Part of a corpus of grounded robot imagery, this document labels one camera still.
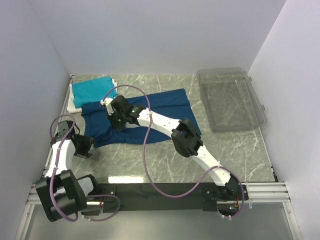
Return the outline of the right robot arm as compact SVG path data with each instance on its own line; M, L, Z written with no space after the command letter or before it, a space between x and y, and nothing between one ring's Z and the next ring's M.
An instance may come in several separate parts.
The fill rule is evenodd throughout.
M151 110L149 102L146 106L133 106L122 95L116 98L104 97L100 103L106 108L107 118L113 128L122 130L127 125L147 128L143 140L143 151L146 150L145 145L151 130L160 132L170 137L178 154L195 161L204 170L204 175L209 175L213 179L222 198L232 199L237 194L237 190L244 194L239 178L223 167L208 151L200 132L190 119L175 119L161 115Z

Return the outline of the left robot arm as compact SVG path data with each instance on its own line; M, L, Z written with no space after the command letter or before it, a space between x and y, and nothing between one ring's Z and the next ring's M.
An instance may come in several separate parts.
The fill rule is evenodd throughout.
M100 188L92 174L76 178L73 174L74 156L89 158L93 144L91 137L76 133L78 128L71 120L57 124L58 132L51 138L52 156L47 173L35 185L39 200L50 222L85 210L88 201L96 200Z

